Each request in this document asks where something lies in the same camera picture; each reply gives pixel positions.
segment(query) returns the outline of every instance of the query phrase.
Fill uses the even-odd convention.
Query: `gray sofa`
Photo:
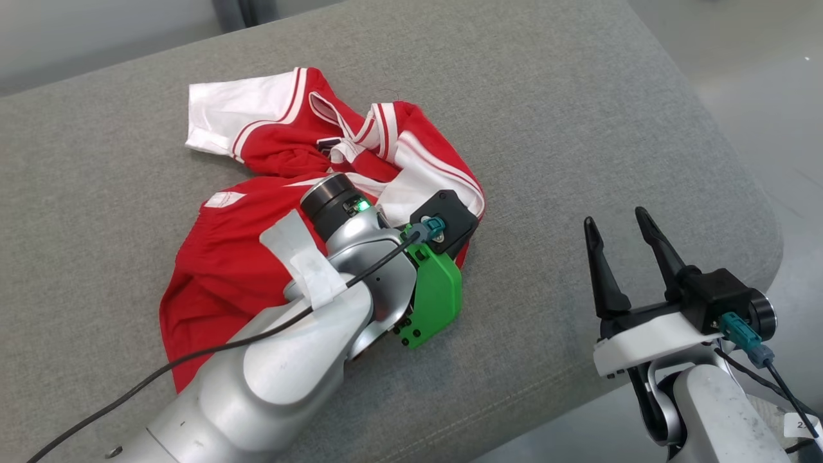
[[[0,100],[0,460],[166,362],[175,252],[198,205],[249,177],[184,148],[188,84],[295,66],[356,109],[420,105],[488,209],[459,319],[349,365],[283,461],[469,461],[619,386],[592,364],[587,215],[636,305],[663,296],[637,205],[690,263],[763,290],[779,267],[763,192],[623,0],[349,0]],[[165,376],[46,461],[97,461],[173,397]]]

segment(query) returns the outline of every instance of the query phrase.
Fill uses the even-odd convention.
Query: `sticker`
[[[821,421],[810,414],[806,415],[815,427],[817,434],[823,436],[823,428],[821,428]],[[800,419],[800,415],[796,413],[788,413],[783,417],[783,434],[786,437],[805,437],[811,439],[811,433],[806,428],[806,424]]]
[[[230,206],[243,198],[245,194],[237,193],[236,191],[221,191],[214,193],[208,201],[203,205],[204,208],[224,208]]]

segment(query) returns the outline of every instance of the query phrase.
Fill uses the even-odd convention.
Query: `green 3d-printed part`
[[[416,348],[457,318],[463,308],[463,279],[447,254],[435,254],[425,243],[410,246],[407,253],[418,265],[417,285],[413,312],[400,324],[400,337]]]

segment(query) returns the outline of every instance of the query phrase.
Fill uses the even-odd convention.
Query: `white sleeve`
[[[262,120],[282,121],[294,112],[305,74],[297,68],[276,76],[188,86],[186,147],[236,157],[235,145],[244,128]]]

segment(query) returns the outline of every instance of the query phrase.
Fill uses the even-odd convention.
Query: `cable connector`
[[[774,360],[772,349],[763,345],[763,339],[736,313],[720,317],[720,332],[741,348],[755,367],[765,368],[766,363]]]
[[[774,352],[765,344],[747,350],[746,355],[749,357],[751,364],[758,368],[766,368],[766,363],[774,360]]]
[[[724,313],[720,317],[720,332],[747,353],[763,342],[763,339],[734,312]]]
[[[440,217],[429,217],[420,223],[415,223],[411,228],[406,230],[406,236],[411,236],[414,232],[419,232],[420,235],[415,240],[414,244],[420,245],[428,243],[437,238],[443,230],[446,229],[446,222]]]

